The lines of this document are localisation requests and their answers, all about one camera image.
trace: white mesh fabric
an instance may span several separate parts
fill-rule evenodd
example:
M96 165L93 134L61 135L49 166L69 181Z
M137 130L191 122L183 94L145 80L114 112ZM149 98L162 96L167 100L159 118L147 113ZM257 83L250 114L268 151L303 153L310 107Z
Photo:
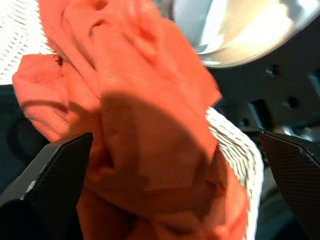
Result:
M0 36L0 85L12 84L23 55L51 53L38 0L0 0Z
M254 240L257 229L264 166L260 151L250 138L213 108L206 112L209 129L222 154L249 196L248 225L244 239Z

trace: orange cloth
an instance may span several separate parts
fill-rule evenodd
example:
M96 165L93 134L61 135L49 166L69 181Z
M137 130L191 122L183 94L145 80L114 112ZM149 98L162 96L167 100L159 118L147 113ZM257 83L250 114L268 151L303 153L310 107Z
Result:
M220 97L150 0L39 0L57 55L24 56L13 84L50 141L92 132L77 205L85 240L241 240L248 196L205 120Z

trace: orange rag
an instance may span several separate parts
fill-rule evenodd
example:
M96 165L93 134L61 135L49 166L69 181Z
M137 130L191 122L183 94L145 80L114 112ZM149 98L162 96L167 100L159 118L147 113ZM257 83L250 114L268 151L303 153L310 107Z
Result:
M221 95L151 0L39 0L52 55L13 85L50 141L92 132L85 240L241 240L248 196L205 119Z

